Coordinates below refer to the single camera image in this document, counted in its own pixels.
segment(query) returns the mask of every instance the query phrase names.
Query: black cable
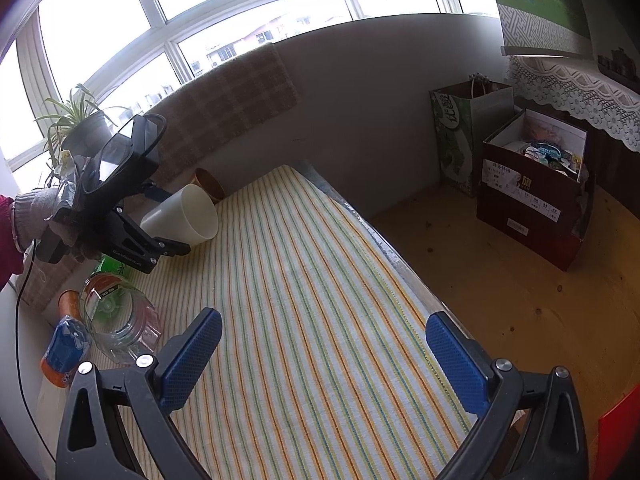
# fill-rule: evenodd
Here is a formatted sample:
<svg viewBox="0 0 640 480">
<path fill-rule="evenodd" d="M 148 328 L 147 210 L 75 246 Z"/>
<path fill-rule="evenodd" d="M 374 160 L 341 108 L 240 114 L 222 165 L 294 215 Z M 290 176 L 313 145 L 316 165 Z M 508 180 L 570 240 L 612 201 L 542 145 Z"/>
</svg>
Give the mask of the black cable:
<svg viewBox="0 0 640 480">
<path fill-rule="evenodd" d="M 158 142 L 160 142 L 160 139 L 162 139 L 162 136 L 164 135 L 164 133 L 166 131 L 167 124 L 168 124 L 167 120 L 164 117 L 162 117 L 162 115 L 160 115 L 160 114 L 145 114 L 144 116 L 146 118 L 148 118 L 148 119 L 156 119 L 156 120 L 160 121 L 160 131 L 158 132 L 158 135 L 156 136 L 155 140 L 142 153 L 140 158 L 145 158 L 158 145 Z"/>
<path fill-rule="evenodd" d="M 42 441 L 42 445 L 44 446 L 44 449 L 46 449 L 47 453 L 49 453 L 49 456 L 53 460 L 53 463 L 56 463 L 56 459 L 53 458 L 53 455 L 49 450 L 49 446 L 47 446 L 47 443 L 44 441 L 42 435 L 40 434 L 40 430 L 36 426 L 36 421 L 33 420 L 33 415 L 31 415 L 31 411 L 29 410 L 29 407 L 27 405 L 27 399 L 24 397 L 24 389 L 22 388 L 22 377 L 20 375 L 20 354 L 18 353 L 18 309 L 20 307 L 20 300 L 22 299 L 22 293 L 24 292 L 24 287 L 27 285 L 27 281 L 29 281 L 29 276 L 31 275 L 31 269 L 33 269 L 33 257 L 35 256 L 35 253 L 36 253 L 36 240 L 33 241 L 33 251 L 31 251 L 31 263 L 29 264 L 29 270 L 27 270 L 27 276 L 25 277 L 24 283 L 22 284 L 20 288 L 20 292 L 18 293 L 18 300 L 15 302 L 15 368 L 18 371 L 18 386 L 20 386 L 20 394 L 22 396 L 22 402 L 24 403 L 24 408 L 27 410 L 27 414 L 31 419 L 31 423 L 33 424 L 33 427 L 36 430 L 36 433 L 38 434 L 38 436 L 40 437 L 40 440 Z"/>
</svg>

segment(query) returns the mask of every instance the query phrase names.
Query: potted plant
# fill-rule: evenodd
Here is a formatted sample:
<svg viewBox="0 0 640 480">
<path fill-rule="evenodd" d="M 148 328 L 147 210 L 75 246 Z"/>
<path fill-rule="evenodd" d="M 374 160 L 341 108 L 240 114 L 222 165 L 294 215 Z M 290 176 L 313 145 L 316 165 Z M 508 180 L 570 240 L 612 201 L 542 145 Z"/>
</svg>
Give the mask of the potted plant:
<svg viewBox="0 0 640 480">
<path fill-rule="evenodd" d="M 69 150 L 72 155 L 94 156 L 111 139 L 110 124 L 113 121 L 98 107 L 94 95 L 82 84 L 69 91 L 67 101 L 45 99 L 59 114 L 47 114 L 36 121 L 53 120 L 47 129 L 46 150 L 49 152 L 51 176 L 50 185 L 60 164 L 60 152 Z"/>
</svg>

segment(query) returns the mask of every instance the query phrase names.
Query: white paper cup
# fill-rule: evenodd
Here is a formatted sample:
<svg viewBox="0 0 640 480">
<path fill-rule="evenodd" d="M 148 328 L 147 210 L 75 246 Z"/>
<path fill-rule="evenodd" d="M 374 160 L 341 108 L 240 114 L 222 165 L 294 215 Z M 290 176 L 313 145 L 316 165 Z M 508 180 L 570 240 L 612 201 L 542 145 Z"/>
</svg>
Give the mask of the white paper cup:
<svg viewBox="0 0 640 480">
<path fill-rule="evenodd" d="M 149 236 L 176 240 L 195 247 L 218 232 L 218 214 L 209 195 L 187 184 L 147 213 L 140 227 Z"/>
</svg>

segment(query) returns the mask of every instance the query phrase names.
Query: glove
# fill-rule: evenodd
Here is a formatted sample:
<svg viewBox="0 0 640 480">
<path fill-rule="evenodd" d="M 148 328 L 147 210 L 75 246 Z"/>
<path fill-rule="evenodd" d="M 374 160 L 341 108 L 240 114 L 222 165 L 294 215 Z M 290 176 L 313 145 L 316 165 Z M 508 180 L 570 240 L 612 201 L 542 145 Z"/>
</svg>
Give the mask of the glove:
<svg viewBox="0 0 640 480">
<path fill-rule="evenodd" d="M 57 234 L 63 243 L 73 247 L 78 239 L 78 230 L 49 218 L 53 215 L 58 188 L 35 189 L 18 195 L 14 201 L 14 229 L 18 245 L 26 251 L 33 240 L 40 240 L 47 227 Z"/>
</svg>

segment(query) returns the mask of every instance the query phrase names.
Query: clamp handle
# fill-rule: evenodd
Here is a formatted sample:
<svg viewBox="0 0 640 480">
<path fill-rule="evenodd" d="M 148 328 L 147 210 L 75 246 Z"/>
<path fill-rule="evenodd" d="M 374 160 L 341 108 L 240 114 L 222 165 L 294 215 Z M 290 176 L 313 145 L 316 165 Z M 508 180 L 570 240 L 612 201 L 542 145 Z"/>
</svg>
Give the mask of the clamp handle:
<svg viewBox="0 0 640 480">
<path fill-rule="evenodd" d="M 436 480 L 481 480 L 516 410 L 529 409 L 524 432 L 504 480 L 586 480 L 587 439 L 569 371 L 520 372 L 507 359 L 491 360 L 445 312 L 429 316 L 425 336 L 460 403 L 478 420 Z"/>
<path fill-rule="evenodd" d="M 120 418 L 130 406 L 140 433 L 166 479 L 210 480 L 169 414 L 184 406 L 222 337 L 222 317 L 204 308 L 158 357 L 140 356 L 127 368 L 78 368 L 60 426 L 58 480 L 143 480 Z"/>
</svg>

